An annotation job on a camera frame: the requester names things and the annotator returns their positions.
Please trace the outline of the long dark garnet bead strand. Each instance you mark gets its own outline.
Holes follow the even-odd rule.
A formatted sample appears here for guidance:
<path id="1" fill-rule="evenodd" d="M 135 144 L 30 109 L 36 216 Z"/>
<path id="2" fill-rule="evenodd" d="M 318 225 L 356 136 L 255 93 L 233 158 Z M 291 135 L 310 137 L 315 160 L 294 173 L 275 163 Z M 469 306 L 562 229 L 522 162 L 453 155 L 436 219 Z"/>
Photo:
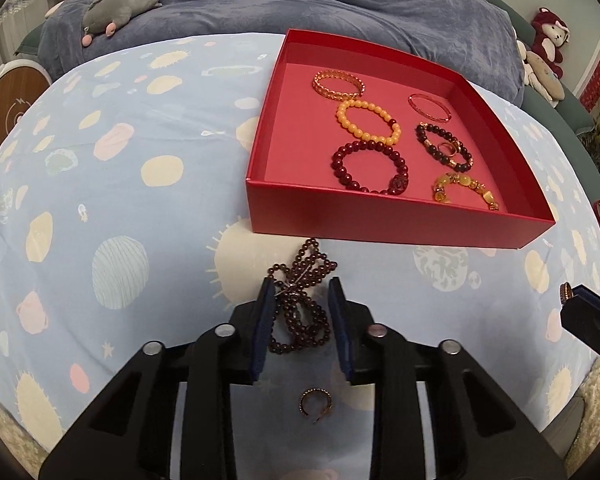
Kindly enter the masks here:
<path id="1" fill-rule="evenodd" d="M 311 237 L 300 246 L 291 264 L 274 263 L 268 269 L 268 278 L 275 286 L 274 320 L 282 316 L 288 334 L 288 341 L 283 342 L 271 330 L 268 350 L 288 354 L 329 342 L 332 329 L 326 310 L 312 298 L 310 290 L 322 284 L 337 266 Z"/>

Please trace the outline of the red cardboard tray box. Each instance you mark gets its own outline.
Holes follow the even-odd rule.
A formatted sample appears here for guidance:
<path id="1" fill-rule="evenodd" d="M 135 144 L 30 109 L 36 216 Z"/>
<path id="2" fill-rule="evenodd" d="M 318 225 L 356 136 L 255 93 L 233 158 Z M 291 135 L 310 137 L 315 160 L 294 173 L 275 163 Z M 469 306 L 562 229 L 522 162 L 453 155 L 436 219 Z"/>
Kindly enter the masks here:
<path id="1" fill-rule="evenodd" d="M 417 114 L 414 92 L 445 102 L 451 121 Z M 463 76 L 308 30 L 283 41 L 246 188 L 262 234 L 518 249 L 554 224 L 524 155 Z"/>

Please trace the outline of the teal green sofa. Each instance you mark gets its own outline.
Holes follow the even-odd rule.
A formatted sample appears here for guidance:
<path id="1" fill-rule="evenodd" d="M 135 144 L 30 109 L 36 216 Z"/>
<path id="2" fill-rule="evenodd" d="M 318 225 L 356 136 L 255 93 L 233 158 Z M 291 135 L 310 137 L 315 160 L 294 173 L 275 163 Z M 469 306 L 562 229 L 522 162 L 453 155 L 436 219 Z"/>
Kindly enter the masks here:
<path id="1" fill-rule="evenodd" d="M 535 37 L 532 25 L 503 0 L 486 0 L 507 12 L 516 30 L 518 51 L 524 66 L 524 104 L 522 108 L 546 125 L 560 116 L 576 136 L 594 130 L 593 118 L 580 101 L 550 70 L 550 66 L 531 50 Z"/>

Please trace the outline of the blue planet print tablecloth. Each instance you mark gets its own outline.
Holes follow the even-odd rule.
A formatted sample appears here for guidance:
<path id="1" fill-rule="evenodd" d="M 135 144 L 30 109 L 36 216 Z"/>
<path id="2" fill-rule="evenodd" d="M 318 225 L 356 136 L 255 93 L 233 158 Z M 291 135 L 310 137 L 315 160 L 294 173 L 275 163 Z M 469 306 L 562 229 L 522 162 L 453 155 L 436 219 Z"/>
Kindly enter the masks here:
<path id="1" fill-rule="evenodd" d="M 0 403 L 44 479 L 560 479 L 543 437 L 598 356 L 558 288 L 600 295 L 600 227 L 554 136 L 471 84 L 554 224 L 524 247 L 262 234 L 246 173 L 286 35 L 202 36 L 85 63 L 0 147 Z M 338 263 L 353 372 L 268 350 L 268 269 Z"/>

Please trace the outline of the thin red gold bangle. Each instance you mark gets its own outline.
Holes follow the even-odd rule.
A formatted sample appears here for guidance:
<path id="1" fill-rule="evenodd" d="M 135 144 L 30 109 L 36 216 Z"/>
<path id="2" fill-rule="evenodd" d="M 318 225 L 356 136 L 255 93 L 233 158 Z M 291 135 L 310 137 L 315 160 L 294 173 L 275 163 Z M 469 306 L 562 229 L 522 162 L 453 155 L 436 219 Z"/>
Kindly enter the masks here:
<path id="1" fill-rule="evenodd" d="M 452 112 L 445 102 L 440 101 L 431 94 L 414 92 L 407 97 L 407 103 L 420 116 L 430 122 L 446 124 L 452 119 Z"/>

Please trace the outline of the beige white plush toy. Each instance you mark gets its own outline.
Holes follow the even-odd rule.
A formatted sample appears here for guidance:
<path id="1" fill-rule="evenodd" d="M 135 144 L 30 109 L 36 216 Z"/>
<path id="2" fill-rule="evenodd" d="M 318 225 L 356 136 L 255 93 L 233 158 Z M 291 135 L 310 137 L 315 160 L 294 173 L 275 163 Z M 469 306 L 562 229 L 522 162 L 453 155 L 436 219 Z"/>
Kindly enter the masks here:
<path id="1" fill-rule="evenodd" d="M 517 47 L 524 66 L 524 84 L 539 93 L 552 107 L 565 99 L 565 89 L 544 60 L 520 40 Z"/>

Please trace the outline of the red white monkey plush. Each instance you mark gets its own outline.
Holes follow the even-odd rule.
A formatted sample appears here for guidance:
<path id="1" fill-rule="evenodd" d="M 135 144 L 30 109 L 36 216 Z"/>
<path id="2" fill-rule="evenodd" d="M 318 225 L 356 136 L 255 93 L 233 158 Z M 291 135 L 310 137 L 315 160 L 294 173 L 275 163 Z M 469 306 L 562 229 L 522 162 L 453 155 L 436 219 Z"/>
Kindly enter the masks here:
<path id="1" fill-rule="evenodd" d="M 543 59 L 558 79 L 562 79 L 564 72 L 560 64 L 564 58 L 560 49 L 569 41 L 567 24 L 550 9 L 539 8 L 531 25 L 535 30 L 531 50 Z"/>

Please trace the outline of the purple blue velvet blanket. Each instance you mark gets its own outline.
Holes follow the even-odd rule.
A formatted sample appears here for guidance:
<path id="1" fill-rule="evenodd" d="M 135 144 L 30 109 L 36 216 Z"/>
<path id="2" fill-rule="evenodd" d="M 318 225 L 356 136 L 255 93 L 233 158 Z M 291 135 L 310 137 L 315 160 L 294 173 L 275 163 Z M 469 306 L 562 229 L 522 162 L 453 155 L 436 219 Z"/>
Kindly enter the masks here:
<path id="1" fill-rule="evenodd" d="M 95 0 L 68 0 L 46 20 L 38 60 L 58 79 L 93 58 L 187 36 L 307 29 L 358 38 L 441 64 L 506 101 L 524 100 L 524 69 L 508 14 L 486 0 L 161 0 L 110 39 L 81 44 Z"/>

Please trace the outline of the grey mouse plush toy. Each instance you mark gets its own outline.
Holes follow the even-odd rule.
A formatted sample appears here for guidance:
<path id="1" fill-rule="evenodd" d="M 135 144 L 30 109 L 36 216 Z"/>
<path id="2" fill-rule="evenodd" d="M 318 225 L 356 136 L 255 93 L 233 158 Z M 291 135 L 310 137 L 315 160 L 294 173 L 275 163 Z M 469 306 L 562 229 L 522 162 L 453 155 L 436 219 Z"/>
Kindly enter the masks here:
<path id="1" fill-rule="evenodd" d="M 94 0 L 83 15 L 82 47 L 89 47 L 98 35 L 114 36 L 132 18 L 159 6 L 161 0 Z"/>

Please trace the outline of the white round robot vacuum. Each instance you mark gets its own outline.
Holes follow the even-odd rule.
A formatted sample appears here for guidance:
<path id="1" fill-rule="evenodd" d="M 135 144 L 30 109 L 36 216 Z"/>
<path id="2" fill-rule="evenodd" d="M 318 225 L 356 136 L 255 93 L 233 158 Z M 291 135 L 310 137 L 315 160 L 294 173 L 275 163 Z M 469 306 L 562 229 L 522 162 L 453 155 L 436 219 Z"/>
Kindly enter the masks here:
<path id="1" fill-rule="evenodd" d="M 0 146 L 51 84 L 43 66 L 27 58 L 17 58 L 0 66 Z"/>

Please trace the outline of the white curtain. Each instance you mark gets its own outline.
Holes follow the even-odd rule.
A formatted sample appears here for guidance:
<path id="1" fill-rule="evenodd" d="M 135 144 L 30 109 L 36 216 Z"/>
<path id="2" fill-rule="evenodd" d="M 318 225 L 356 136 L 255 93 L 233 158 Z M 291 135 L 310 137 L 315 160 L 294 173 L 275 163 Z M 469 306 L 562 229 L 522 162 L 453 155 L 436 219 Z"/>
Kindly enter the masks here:
<path id="1" fill-rule="evenodd" d="M 48 0 L 6 0 L 0 9 L 0 64 L 9 61 L 27 33 L 42 23 Z"/>

